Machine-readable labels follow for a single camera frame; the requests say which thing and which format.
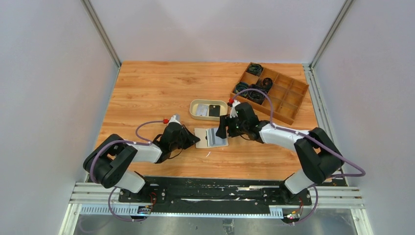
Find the white leather card holder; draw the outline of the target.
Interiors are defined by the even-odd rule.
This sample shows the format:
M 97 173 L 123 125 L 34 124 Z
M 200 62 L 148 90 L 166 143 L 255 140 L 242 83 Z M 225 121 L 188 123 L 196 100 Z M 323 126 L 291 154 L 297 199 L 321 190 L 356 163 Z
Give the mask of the white leather card holder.
M 218 128 L 194 128 L 194 135 L 200 139 L 195 144 L 195 148 L 207 149 L 228 146 L 228 139 L 222 139 L 216 136 L 217 130 Z

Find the grey VIP card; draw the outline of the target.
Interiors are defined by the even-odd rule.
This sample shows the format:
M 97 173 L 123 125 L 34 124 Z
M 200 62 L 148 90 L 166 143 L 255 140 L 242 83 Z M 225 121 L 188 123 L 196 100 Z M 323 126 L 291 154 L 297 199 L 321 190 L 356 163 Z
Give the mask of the grey VIP card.
M 221 139 L 217 137 L 216 134 L 217 128 L 209 128 L 206 130 L 206 140 L 208 147 L 220 147 L 227 146 L 228 139 Z

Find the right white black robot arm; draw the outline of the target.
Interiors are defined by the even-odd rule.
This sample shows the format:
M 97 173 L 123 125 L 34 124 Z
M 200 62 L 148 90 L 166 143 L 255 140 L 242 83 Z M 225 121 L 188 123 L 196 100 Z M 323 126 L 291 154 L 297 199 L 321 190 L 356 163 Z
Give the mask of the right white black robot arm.
M 220 116 L 216 136 L 224 139 L 241 135 L 296 152 L 301 169 L 286 178 L 279 191 L 281 201 L 288 205 L 298 200 L 301 191 L 324 182 L 344 164 L 339 150 L 323 129 L 282 127 L 269 120 L 259 120 L 249 103 L 234 102 L 230 114 Z

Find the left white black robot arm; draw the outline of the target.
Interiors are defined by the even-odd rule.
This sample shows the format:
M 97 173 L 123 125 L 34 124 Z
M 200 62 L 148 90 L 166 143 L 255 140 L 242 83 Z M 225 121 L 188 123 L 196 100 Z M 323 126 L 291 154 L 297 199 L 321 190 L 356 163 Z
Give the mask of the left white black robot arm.
M 188 149 L 199 141 L 179 122 L 168 123 L 152 141 L 130 141 L 111 134 L 84 160 L 83 169 L 94 183 L 128 190 L 136 201 L 145 202 L 150 196 L 149 183 L 139 173 L 129 171 L 130 164 L 160 164 L 171 159 L 173 151 Z

